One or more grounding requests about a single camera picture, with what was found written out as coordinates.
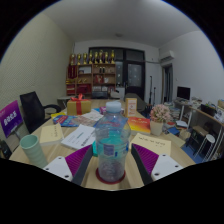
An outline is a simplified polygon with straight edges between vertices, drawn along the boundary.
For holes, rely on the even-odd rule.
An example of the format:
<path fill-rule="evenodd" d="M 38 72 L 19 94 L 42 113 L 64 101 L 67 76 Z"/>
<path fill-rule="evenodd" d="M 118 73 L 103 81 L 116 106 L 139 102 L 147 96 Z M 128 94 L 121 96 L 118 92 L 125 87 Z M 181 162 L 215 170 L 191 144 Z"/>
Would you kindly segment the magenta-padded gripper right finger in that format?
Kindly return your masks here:
<path fill-rule="evenodd" d="M 137 144 L 132 144 L 131 154 L 145 185 L 182 169 L 182 166 L 167 154 L 158 155 Z"/>

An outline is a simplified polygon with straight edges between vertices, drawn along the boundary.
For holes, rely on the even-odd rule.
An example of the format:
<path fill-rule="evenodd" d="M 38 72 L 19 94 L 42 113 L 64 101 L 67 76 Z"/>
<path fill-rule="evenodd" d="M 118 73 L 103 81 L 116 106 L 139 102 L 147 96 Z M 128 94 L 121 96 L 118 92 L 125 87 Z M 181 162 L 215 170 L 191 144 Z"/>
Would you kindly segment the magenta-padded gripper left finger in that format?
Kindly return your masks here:
<path fill-rule="evenodd" d="M 81 185 L 92 156 L 92 146 L 88 145 L 67 157 L 56 157 L 44 167 L 44 170 L 76 185 Z"/>

